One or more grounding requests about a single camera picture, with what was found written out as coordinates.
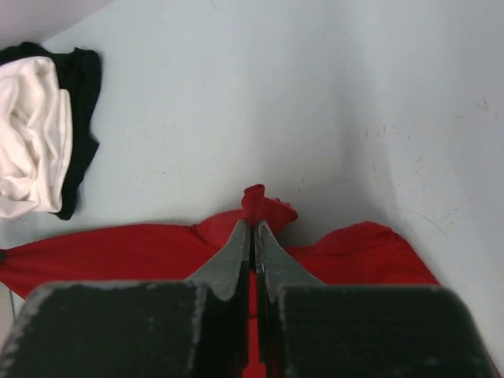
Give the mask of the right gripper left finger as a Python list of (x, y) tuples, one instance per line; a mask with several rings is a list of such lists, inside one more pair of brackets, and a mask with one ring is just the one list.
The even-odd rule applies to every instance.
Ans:
[(250, 226), (185, 280), (48, 283), (14, 321), (4, 377), (241, 377)]

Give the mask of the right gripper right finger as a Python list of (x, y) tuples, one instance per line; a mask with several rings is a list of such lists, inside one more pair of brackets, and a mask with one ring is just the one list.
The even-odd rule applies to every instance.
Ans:
[(269, 377), (493, 377), (473, 317), (433, 285), (327, 285), (254, 229), (259, 355)]

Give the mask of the red t-shirt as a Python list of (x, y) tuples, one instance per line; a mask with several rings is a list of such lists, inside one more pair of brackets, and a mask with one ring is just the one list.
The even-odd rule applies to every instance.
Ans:
[[(56, 282), (185, 280), (224, 247), (236, 223), (244, 220), (250, 226), (249, 355), (241, 377), (269, 377), (259, 355), (254, 229), (265, 222), (277, 237), (297, 216), (290, 205), (267, 198), (264, 187), (255, 185), (245, 190), (240, 209), (192, 226), (103, 228), (4, 250), (1, 281), (25, 304), (37, 288)], [(404, 238), (373, 222), (335, 230), (311, 246), (282, 248), (327, 285), (442, 287)]]

